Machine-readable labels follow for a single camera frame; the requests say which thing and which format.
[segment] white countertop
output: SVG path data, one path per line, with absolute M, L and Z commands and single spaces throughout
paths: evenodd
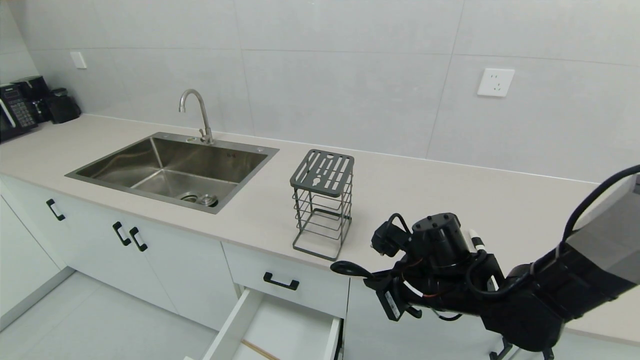
M 82 115 L 3 143 L 0 173 L 221 241 L 328 268 L 330 261 L 291 247 L 297 229 L 289 178 L 310 149 L 329 147 L 215 134 L 220 140 L 280 149 L 216 215 L 65 177 L 158 131 L 198 134 L 183 127 Z M 507 274 L 515 265 L 530 263 L 555 247 L 566 219 L 595 187 L 553 177 L 334 150 L 355 159 L 353 223 L 340 259 L 372 272 L 395 261 L 369 247 L 374 230 L 392 213 L 402 214 L 411 226 L 427 215 L 450 211 L 457 214 L 463 230 L 473 228 L 483 237 Z M 567 328 L 640 343 L 637 304 L 640 287 L 570 322 Z

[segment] cabinet door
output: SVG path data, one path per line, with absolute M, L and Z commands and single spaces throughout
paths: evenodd
M 139 229 L 136 239 L 178 314 L 220 330 L 238 300 L 221 243 L 138 217 L 126 221 Z
M 0 316 L 58 272 L 56 264 L 0 198 Z
M 640 347 L 604 341 L 570 334 L 566 331 L 554 346 L 554 355 L 558 360 L 638 360 Z M 540 352 L 528 352 L 522 349 L 512 350 L 511 360 L 544 360 Z
M 132 225 L 126 224 L 124 216 L 81 200 L 73 199 L 73 205 L 82 209 L 74 230 L 88 243 L 75 269 L 175 313 L 144 253 L 133 242 Z
M 446 322 L 424 308 L 421 319 L 405 313 L 400 321 L 393 322 L 375 292 L 361 279 L 351 280 L 344 324 L 345 360 L 488 360 L 491 351 L 501 350 L 501 336 L 487 331 L 482 320 L 474 316 L 463 315 Z
M 71 205 L 70 197 L 12 177 L 2 177 L 2 181 L 13 199 L 7 199 L 9 205 L 29 217 L 29 231 L 38 239 L 44 237 L 66 265 L 75 268 L 85 244 L 72 230 L 80 210 Z

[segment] drawer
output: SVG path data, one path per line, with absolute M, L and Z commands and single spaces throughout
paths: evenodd
M 236 284 L 339 318 L 347 314 L 349 277 L 224 243 Z
M 202 360 L 334 360 L 341 321 L 246 288 Z

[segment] stainless steel sink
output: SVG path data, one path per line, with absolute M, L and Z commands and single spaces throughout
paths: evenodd
M 156 133 L 67 177 L 215 214 L 278 149 Z

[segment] gray metal rack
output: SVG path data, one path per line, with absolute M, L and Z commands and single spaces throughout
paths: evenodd
M 312 149 L 300 163 L 291 177 L 298 221 L 294 249 L 331 261 L 338 258 L 351 226 L 353 162 L 348 155 Z

